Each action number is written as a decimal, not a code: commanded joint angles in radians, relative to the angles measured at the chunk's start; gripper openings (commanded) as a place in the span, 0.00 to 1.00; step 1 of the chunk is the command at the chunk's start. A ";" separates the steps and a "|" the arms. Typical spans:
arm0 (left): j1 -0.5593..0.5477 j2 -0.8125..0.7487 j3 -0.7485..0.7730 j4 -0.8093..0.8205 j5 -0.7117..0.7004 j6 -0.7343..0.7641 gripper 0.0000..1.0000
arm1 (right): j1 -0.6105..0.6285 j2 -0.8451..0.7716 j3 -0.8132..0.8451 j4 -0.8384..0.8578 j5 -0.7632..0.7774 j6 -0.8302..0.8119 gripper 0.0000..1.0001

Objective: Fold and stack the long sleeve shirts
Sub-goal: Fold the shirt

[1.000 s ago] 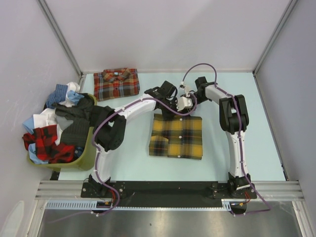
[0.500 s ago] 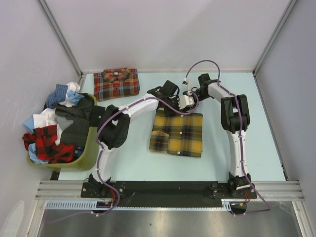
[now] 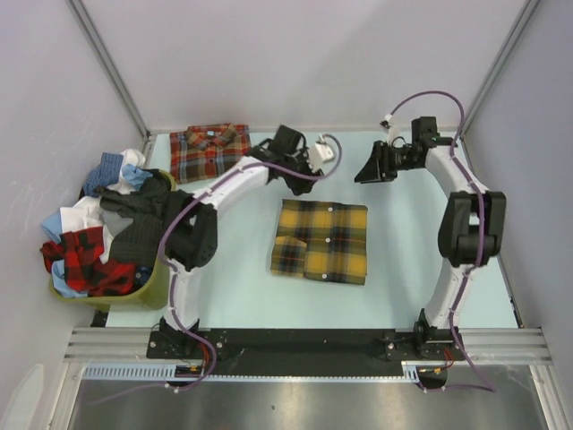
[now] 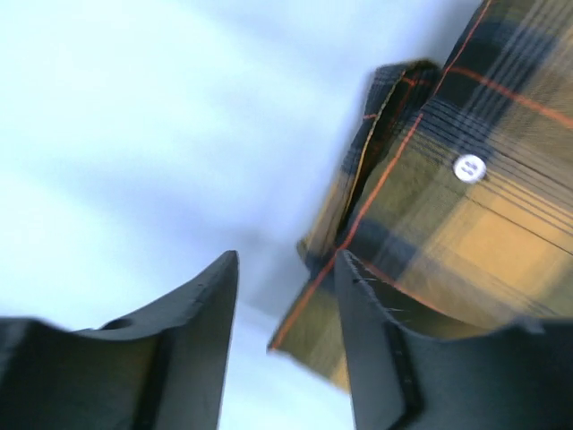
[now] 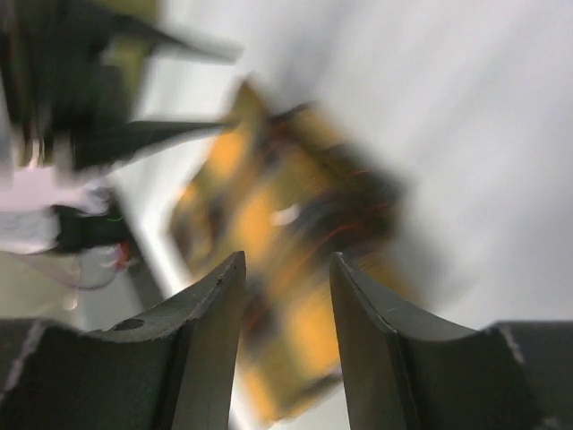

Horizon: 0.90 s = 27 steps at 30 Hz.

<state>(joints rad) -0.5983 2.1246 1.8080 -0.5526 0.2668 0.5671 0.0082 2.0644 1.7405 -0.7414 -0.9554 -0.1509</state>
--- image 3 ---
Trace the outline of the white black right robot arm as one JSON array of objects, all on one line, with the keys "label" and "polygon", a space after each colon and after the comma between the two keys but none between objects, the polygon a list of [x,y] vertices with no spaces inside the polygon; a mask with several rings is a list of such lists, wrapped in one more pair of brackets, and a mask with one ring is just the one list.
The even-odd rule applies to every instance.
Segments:
[{"label": "white black right robot arm", "polygon": [[439,133],[435,117],[414,119],[411,139],[401,146],[395,144],[401,136],[392,118],[387,114],[382,119],[387,137],[373,143],[355,182],[389,183],[401,171],[425,169],[448,200],[437,238],[442,266],[436,287],[411,334],[398,333],[387,345],[404,346],[408,356],[422,360],[459,359],[459,312],[475,273],[500,252],[507,197],[490,190],[464,165],[455,139]]}]

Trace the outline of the yellow plaid long sleeve shirt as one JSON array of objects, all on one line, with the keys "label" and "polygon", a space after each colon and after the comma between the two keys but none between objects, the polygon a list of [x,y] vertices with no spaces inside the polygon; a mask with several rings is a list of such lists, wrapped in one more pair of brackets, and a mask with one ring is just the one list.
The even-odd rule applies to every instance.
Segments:
[{"label": "yellow plaid long sleeve shirt", "polygon": [[364,205],[283,200],[270,255],[270,272],[320,282],[362,286],[367,277]]}]

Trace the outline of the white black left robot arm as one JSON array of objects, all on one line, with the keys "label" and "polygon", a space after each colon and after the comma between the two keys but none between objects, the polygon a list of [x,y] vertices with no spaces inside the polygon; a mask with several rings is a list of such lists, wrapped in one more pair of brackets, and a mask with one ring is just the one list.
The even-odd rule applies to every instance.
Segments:
[{"label": "white black left robot arm", "polygon": [[218,250],[218,223],[248,193],[282,178],[292,192],[308,193],[324,179],[321,166],[333,154],[320,155],[324,139],[309,145],[303,133],[280,125],[275,134],[244,150],[221,176],[193,193],[176,191],[167,206],[167,225],[158,258],[169,270],[166,310],[150,335],[149,358],[186,359],[194,352],[217,354],[198,333],[197,305],[201,271]]}]

